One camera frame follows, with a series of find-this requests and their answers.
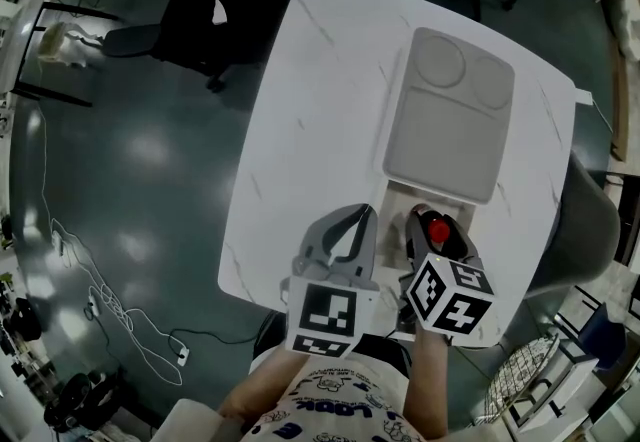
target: white cloth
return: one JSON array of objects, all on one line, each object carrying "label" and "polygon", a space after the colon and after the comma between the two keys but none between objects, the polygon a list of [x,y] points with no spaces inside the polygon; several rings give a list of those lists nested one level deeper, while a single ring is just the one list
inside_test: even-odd
[{"label": "white cloth", "polygon": [[[368,357],[362,360],[312,357],[278,405],[260,418],[242,442],[422,442],[424,438],[399,413],[407,383],[389,364]],[[225,424],[234,421],[215,414],[216,422],[212,410],[206,414],[207,429],[195,433],[193,415],[185,417],[182,425],[174,415],[182,401],[185,400],[178,402],[152,442],[237,442],[241,436],[238,430],[225,429]],[[485,425],[440,440],[493,442],[496,437],[491,427]]]}]

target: concrete floor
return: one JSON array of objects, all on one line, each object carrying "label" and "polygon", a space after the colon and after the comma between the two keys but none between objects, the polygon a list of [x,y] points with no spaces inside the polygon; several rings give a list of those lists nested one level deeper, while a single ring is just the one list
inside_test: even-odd
[{"label": "concrete floor", "polygon": [[[469,0],[429,0],[470,13]],[[101,0],[100,7],[127,24],[158,22],[167,0]],[[519,0],[501,11],[483,0],[483,22],[531,49],[593,92],[612,117],[612,79],[606,25],[593,0]],[[83,26],[99,21],[80,19]],[[143,308],[158,328],[215,331],[227,339],[253,335],[266,311],[223,294],[216,270],[226,215],[261,68],[236,67],[227,89],[214,95],[205,78],[149,57],[101,59],[79,71],[33,60],[25,75],[43,86],[76,93],[91,109],[42,101],[47,120],[46,198],[51,214],[80,236],[127,307]],[[43,130],[30,131],[36,110],[21,100],[13,129],[11,214],[16,249],[44,341],[64,379],[94,367],[113,368],[105,340],[82,308],[89,279],[51,256],[47,215],[40,196]],[[591,170],[604,170],[610,135],[595,110],[580,106],[574,149]],[[505,345],[538,334],[533,318],[557,310],[563,295],[523,305]],[[168,385],[145,365],[117,320],[101,317],[112,353],[124,364],[140,402],[165,415],[181,397],[216,407],[246,375],[251,344],[225,346],[204,336],[183,336],[191,349],[183,387]],[[141,342],[172,358],[166,340],[144,328]],[[449,402],[452,426],[469,421],[488,378],[504,360],[499,347],[451,350]]]}]

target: red button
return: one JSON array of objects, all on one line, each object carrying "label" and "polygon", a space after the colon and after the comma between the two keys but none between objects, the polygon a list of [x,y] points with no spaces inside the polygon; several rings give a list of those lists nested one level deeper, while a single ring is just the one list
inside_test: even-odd
[{"label": "red button", "polygon": [[447,239],[449,239],[449,234],[451,234],[451,229],[442,219],[432,220],[429,223],[429,238],[431,241],[437,244],[444,243]]}]

